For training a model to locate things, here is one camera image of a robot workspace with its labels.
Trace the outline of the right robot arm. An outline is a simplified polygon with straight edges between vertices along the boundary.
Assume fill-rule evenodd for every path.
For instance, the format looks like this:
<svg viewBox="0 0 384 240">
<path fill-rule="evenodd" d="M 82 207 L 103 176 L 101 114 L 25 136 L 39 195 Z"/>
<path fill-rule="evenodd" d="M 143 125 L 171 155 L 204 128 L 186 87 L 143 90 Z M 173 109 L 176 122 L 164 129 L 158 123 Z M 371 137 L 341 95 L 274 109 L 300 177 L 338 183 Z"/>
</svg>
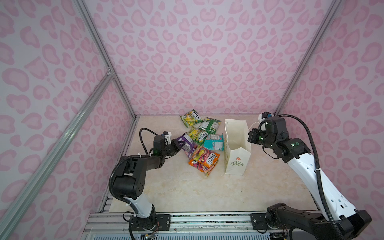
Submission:
<svg viewBox="0 0 384 240">
<path fill-rule="evenodd" d="M 352 240 L 358 237 L 372 222 L 372 217 L 348 201 L 323 172 L 308 126 L 292 116 L 304 127 L 311 144 L 309 147 L 301 139 L 290 138 L 286 117 L 273 116 L 269 112 L 260 114 L 260 124 L 249 131 L 248 141 L 262 146 L 263 150 L 273 150 L 277 160 L 288 164 L 304 182 L 320 212 L 307 212 L 277 203 L 267 208 L 264 220 L 251 216 L 254 230 L 265 234 L 268 230 L 287 226 L 290 239 L 295 229 L 305 231 L 317 240 Z"/>
</svg>

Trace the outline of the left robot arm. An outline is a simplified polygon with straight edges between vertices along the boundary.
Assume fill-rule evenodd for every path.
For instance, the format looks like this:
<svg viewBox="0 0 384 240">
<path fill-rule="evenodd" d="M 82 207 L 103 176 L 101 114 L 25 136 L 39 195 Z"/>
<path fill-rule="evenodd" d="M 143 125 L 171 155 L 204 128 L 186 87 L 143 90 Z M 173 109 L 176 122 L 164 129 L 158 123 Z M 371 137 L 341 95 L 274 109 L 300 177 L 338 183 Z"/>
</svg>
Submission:
<svg viewBox="0 0 384 240">
<path fill-rule="evenodd" d="M 121 157 L 111 173 L 108 184 L 110 193 L 132 208 L 131 222 L 143 230 L 151 231 L 157 226 L 155 207 L 143 193 L 147 172 L 160 169 L 166 159 L 177 155 L 185 144 L 176 139 L 168 143 L 162 136 L 156 136 L 154 147 L 148 154 Z"/>
</svg>

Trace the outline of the orange Fox's fruit bag top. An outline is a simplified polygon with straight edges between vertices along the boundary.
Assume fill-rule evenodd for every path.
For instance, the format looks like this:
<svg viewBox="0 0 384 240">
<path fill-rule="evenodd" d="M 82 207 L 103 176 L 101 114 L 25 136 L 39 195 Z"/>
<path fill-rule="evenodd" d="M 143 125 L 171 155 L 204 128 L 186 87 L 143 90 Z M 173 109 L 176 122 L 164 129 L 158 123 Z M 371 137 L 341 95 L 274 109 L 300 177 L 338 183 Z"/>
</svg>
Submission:
<svg viewBox="0 0 384 240">
<path fill-rule="evenodd" d="M 198 146 L 191 155 L 189 165 L 205 171 L 215 165 L 219 157 L 220 154 L 208 150 L 203 146 Z"/>
</svg>

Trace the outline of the white paper bag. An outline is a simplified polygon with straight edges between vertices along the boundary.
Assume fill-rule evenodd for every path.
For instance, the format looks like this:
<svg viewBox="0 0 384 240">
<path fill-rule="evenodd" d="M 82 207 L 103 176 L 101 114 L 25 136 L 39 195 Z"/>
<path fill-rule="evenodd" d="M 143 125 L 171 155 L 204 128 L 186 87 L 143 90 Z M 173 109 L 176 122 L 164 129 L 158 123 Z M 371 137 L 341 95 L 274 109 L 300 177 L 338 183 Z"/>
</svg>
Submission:
<svg viewBox="0 0 384 240">
<path fill-rule="evenodd" d="M 249 127 L 245 120 L 225 120 L 225 174 L 242 176 L 251 157 Z"/>
</svg>

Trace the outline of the purple Fox's berries bag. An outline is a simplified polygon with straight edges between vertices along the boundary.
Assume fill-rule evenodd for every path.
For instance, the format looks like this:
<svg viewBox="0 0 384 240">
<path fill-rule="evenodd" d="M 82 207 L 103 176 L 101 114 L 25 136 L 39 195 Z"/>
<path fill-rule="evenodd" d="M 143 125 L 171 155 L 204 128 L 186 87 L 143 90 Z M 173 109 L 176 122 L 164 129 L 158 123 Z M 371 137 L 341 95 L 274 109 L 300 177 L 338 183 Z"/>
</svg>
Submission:
<svg viewBox="0 0 384 240">
<path fill-rule="evenodd" d="M 186 132 L 179 138 L 177 138 L 178 142 L 184 142 L 185 144 L 182 146 L 183 151 L 185 152 L 186 156 L 190 159 L 193 153 L 195 152 L 196 148 L 198 147 L 198 144 L 195 143 L 192 138 L 189 136 L 189 134 Z"/>
</svg>

